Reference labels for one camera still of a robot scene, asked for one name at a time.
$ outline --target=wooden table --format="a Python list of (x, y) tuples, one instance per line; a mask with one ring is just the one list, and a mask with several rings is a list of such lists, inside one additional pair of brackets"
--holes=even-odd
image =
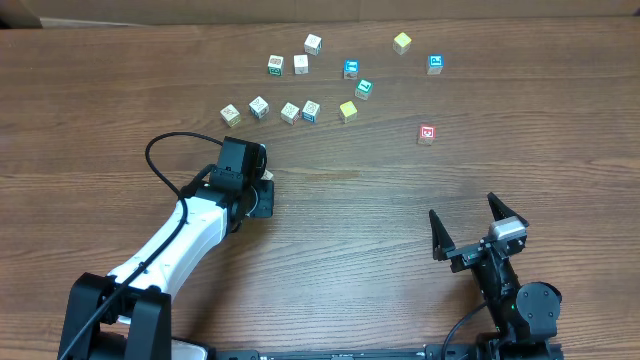
[[(392, 39), (413, 43), (397, 55)], [(311, 73), (292, 58), (308, 33)], [(527, 218), (521, 282), (564, 295), (567, 358), (640, 357), (640, 21), (514, 19), (0, 32), (0, 358), (52, 359), (67, 296), (164, 223), (175, 198), (147, 168), (160, 133), (269, 149), (277, 207), (208, 254), (173, 308), (173, 333), (221, 349), (438, 343), (480, 302), (470, 272), (431, 258), (427, 212), (459, 245), (492, 221), (495, 192)], [(430, 53), (445, 69), (426, 76)], [(285, 76), (267, 74), (269, 55)], [(375, 83), (342, 80), (346, 58)], [(248, 103), (264, 97), (258, 123)], [(285, 102), (321, 104), (290, 126)], [(344, 125), (339, 104), (354, 100)], [(235, 104), (228, 128), (220, 109)], [(418, 126), (437, 127), (433, 146)], [(154, 148), (177, 184), (218, 148)], [(492, 328), (481, 314), (457, 341)]]

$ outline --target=blue block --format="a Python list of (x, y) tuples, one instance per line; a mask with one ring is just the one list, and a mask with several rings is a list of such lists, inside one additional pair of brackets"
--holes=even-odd
[(430, 67), (444, 67), (444, 58), (442, 55), (429, 55), (429, 66)]
[(315, 116), (309, 115), (309, 114), (307, 114), (305, 112), (302, 113), (302, 118), (305, 119), (305, 120), (311, 121), (311, 122), (316, 122), (316, 117)]
[(344, 71), (345, 72), (358, 72), (358, 68), (360, 67), (360, 63), (358, 60), (345, 60), (344, 61)]

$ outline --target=block with printed symbol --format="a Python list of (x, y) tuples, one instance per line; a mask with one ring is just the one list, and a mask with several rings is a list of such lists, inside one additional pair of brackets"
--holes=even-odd
[(358, 78), (358, 69), (360, 63), (358, 60), (345, 60), (344, 61), (344, 78), (349, 80), (355, 80)]
[(358, 86), (356, 86), (356, 97), (359, 97), (362, 100), (369, 99), (369, 95), (373, 91), (373, 83), (371, 81), (360, 79), (358, 81)]
[(340, 105), (340, 118), (345, 124), (358, 118), (358, 110), (353, 105), (353, 101)]
[(307, 103), (302, 108), (302, 118), (315, 123), (318, 119), (318, 114), (320, 113), (320, 105), (314, 103), (313, 101), (307, 101)]
[(235, 108), (235, 106), (229, 104), (224, 109), (220, 110), (220, 114), (222, 118), (229, 126), (234, 126), (240, 122), (242, 119), (240, 117), (240, 112)]
[(309, 57), (307, 55), (295, 55), (293, 57), (293, 70), (296, 75), (309, 73)]
[(436, 127), (433, 125), (422, 124), (418, 132), (418, 144), (431, 145), (436, 139)]
[(429, 55), (429, 61), (427, 61), (427, 74), (438, 75), (442, 72), (444, 67), (444, 59), (442, 55)]
[(255, 98), (251, 103), (249, 103), (249, 111), (258, 118), (258, 120), (262, 120), (265, 115), (269, 112), (269, 104), (260, 96)]
[(304, 42), (304, 51), (311, 55), (318, 55), (322, 49), (322, 38), (309, 34), (307, 40)]
[(393, 50), (400, 55), (406, 53), (410, 46), (411, 38), (405, 33), (400, 33), (395, 37), (395, 39), (393, 39)]
[(300, 108), (293, 105), (292, 103), (287, 103), (280, 112), (280, 117), (282, 120), (288, 122), (291, 125), (294, 125), (298, 119), (300, 119)]
[(271, 55), (269, 57), (269, 64), (267, 65), (269, 74), (275, 76), (282, 76), (282, 69), (284, 69), (284, 58), (282, 56)]

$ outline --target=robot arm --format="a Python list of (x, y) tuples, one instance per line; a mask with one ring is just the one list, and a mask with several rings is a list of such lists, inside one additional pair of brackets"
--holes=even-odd
[[(155, 138), (147, 146), (147, 160), (149, 147), (158, 139), (194, 136), (189, 134)], [(218, 163), (206, 166), (180, 191), (170, 185), (179, 194), (178, 204), (140, 251), (106, 277), (85, 273), (73, 285), (59, 359), (207, 358), (202, 347), (172, 340), (171, 302), (204, 255), (238, 230), (246, 217), (273, 215), (274, 189), (264, 145), (229, 137), (214, 142), (222, 145)], [(116, 320), (130, 325), (128, 338), (100, 331), (100, 323)]]
[[(202, 257), (225, 237), (228, 214), (226, 208), (218, 206), (215, 201), (195, 196), (186, 201), (189, 214), (185, 226), (167, 249), (129, 286), (140, 290), (156, 286), (161, 292), (171, 295), (173, 301)], [(117, 284), (122, 283), (171, 234), (181, 217), (182, 206), (178, 202), (173, 214), (151, 240), (107, 276), (114, 276)], [(118, 320), (131, 323), (131, 319), (124, 316), (120, 316)]]

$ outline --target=black cable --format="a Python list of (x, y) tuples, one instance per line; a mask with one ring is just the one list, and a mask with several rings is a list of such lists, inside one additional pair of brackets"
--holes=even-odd
[(447, 345), (449, 345), (449, 341), (451, 341), (451, 339), (453, 339), (453, 335), (456, 333), (456, 331), (458, 331), (460, 326), (462, 326), (462, 324), (464, 324), (465, 321), (471, 319), (471, 317), (473, 317), (473, 315), (477, 314), (480, 310), (484, 309), (486, 306), (487, 306), (487, 302), (486, 301), (483, 302), (482, 304), (478, 305), (477, 308), (471, 310), (471, 312), (469, 312), (462, 319), (460, 319), (460, 321), (458, 321), (458, 323), (455, 324), (455, 326), (451, 329), (451, 331), (449, 331), (449, 335), (447, 335), (447, 338), (444, 339), (444, 343), (442, 343), (442, 350), (440, 350), (440, 359), (441, 360), (446, 360)]
[(164, 249), (166, 249), (167, 246), (171, 244), (173, 239), (175, 239), (175, 237), (178, 236), (178, 233), (180, 232), (180, 230), (182, 230), (182, 227), (187, 222), (187, 215), (189, 214), (189, 209), (187, 208), (187, 202), (184, 200), (184, 197), (180, 193), (180, 190), (178, 190), (178, 188), (175, 187), (175, 185), (173, 185), (171, 181), (169, 181), (169, 179), (167, 179), (164, 175), (162, 175), (160, 170), (158, 170), (158, 168), (153, 164), (153, 161), (151, 161), (151, 156), (149, 155), (153, 144), (155, 144), (156, 142), (162, 139), (172, 137), (172, 136), (191, 136), (191, 137), (196, 137), (199, 139), (211, 141), (213, 143), (216, 143), (222, 146), (222, 142), (220, 140), (216, 140), (206, 135), (201, 135), (201, 134), (192, 133), (192, 132), (170, 132), (170, 133), (162, 134), (160, 136), (156, 136), (151, 141), (149, 141), (149, 144), (147, 144), (147, 148), (144, 151), (144, 157), (147, 160), (147, 165), (149, 165), (149, 167), (151, 168), (151, 171), (153, 171), (154, 174), (156, 174), (158, 178), (160, 178), (160, 180), (162, 180), (162, 182), (165, 183), (169, 187), (169, 189), (171, 189), (171, 191), (173, 191), (178, 196), (178, 200), (180, 200), (180, 204), (182, 204), (182, 217), (180, 218), (180, 221), (178, 222), (178, 226), (176, 226), (175, 230), (173, 230), (171, 235), (167, 237), (167, 239), (156, 249), (156, 251), (154, 251), (149, 256), (149, 258), (147, 258), (147, 260), (140, 263), (140, 265), (136, 268), (136, 270), (133, 273), (131, 273), (131, 275), (129, 275), (129, 277), (127, 277), (120, 285), (118, 285), (115, 291), (102, 302), (102, 305), (100, 305), (100, 307), (96, 309), (96, 311), (93, 313), (93, 315), (91, 315), (89, 320), (87, 320), (87, 323), (84, 324), (82, 329), (80, 329), (80, 331), (78, 331), (78, 333), (73, 338), (73, 340), (71, 340), (66, 350), (60, 356), (59, 360), (67, 360), (69, 353), (71, 352), (73, 347), (76, 345), (76, 343), (80, 340), (82, 335), (84, 335), (84, 333), (86, 333), (89, 328), (93, 327), (93, 325), (100, 320), (100, 318), (102, 317), (102, 315), (104, 315), (104, 313), (107, 311), (109, 306), (111, 306), (111, 304), (122, 294), (122, 292), (127, 289), (129, 284), (131, 284), (131, 282), (133, 282), (133, 280), (135, 280), (138, 277), (138, 275), (142, 274), (142, 272), (144, 272), (147, 269), (147, 267), (149, 267), (149, 265), (153, 263), (153, 261), (158, 257), (158, 255), (160, 255), (162, 251), (164, 251)]

